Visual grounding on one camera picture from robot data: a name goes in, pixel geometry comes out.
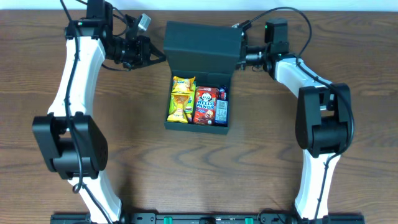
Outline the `black gift box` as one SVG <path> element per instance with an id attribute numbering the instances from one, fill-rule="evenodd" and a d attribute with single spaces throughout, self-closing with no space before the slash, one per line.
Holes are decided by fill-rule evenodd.
<path id="1" fill-rule="evenodd" d="M 171 76 L 195 77 L 199 86 L 231 91 L 241 39 L 238 28 L 168 21 L 163 50 Z"/>

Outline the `small yellow snack packet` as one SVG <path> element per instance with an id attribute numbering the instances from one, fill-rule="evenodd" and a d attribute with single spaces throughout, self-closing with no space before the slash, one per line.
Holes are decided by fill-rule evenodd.
<path id="1" fill-rule="evenodd" d="M 195 77 L 193 78 L 181 78 L 174 76 L 172 82 L 172 93 L 191 93 L 193 92 L 193 83 Z"/>

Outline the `dark blue chocolate bar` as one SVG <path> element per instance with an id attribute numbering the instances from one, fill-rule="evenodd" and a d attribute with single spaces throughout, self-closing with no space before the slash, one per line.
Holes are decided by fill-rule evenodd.
<path id="1" fill-rule="evenodd" d="M 219 88 L 219 100 L 228 100 L 228 88 L 225 85 L 221 85 Z"/>

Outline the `small blue candy box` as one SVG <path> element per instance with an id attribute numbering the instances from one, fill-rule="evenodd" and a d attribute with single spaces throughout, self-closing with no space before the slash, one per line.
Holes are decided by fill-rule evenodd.
<path id="1" fill-rule="evenodd" d="M 228 124 L 228 102 L 226 100 L 217 100 L 215 124 L 221 126 Z"/>

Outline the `yellow orange snack pouch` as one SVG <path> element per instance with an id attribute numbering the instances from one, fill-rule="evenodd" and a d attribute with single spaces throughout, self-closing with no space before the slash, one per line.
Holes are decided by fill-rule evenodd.
<path id="1" fill-rule="evenodd" d="M 167 117 L 168 122 L 188 123 L 187 116 L 185 114 L 185 107 L 187 105 L 189 95 L 187 93 L 172 93 L 173 110 Z"/>

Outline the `red Hello Panda box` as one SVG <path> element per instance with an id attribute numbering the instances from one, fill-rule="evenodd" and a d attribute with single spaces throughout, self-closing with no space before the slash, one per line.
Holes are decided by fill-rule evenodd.
<path id="1" fill-rule="evenodd" d="M 199 86 L 195 92 L 194 124 L 214 125 L 219 89 Z"/>

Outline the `green Pretz snack box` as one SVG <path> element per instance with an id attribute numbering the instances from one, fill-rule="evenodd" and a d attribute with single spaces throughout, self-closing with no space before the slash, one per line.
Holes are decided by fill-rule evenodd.
<path id="1" fill-rule="evenodd" d="M 189 95 L 187 105 L 184 109 L 185 115 L 189 123 L 192 123 L 193 121 L 192 114 L 193 114 L 193 107 L 195 104 L 195 90 L 196 90 L 196 82 L 193 82 L 192 92 Z"/>

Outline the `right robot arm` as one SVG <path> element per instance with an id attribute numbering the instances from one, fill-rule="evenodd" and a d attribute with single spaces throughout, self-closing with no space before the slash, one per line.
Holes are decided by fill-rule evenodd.
<path id="1" fill-rule="evenodd" d="M 300 188 L 290 223 L 333 223 L 328 194 L 334 169 L 354 136 L 354 116 L 348 85 L 334 84 L 309 69 L 299 54 L 289 50 L 288 22 L 269 19 L 265 47 L 249 47 L 243 37 L 241 62 L 262 66 L 271 78 L 297 97 L 295 138 L 303 150 Z"/>

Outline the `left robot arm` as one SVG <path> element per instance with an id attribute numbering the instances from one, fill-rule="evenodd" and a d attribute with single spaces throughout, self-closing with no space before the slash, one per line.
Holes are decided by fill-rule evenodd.
<path id="1" fill-rule="evenodd" d="M 71 184 L 88 213 L 54 214 L 52 223 L 131 223 L 105 171 L 108 143 L 93 119 L 93 102 L 105 60 L 118 72 L 165 60 L 145 36 L 150 22 L 146 14 L 131 17 L 106 1 L 87 1 L 86 16 L 68 21 L 60 86 L 47 114 L 34 118 L 32 131 L 47 169 Z"/>

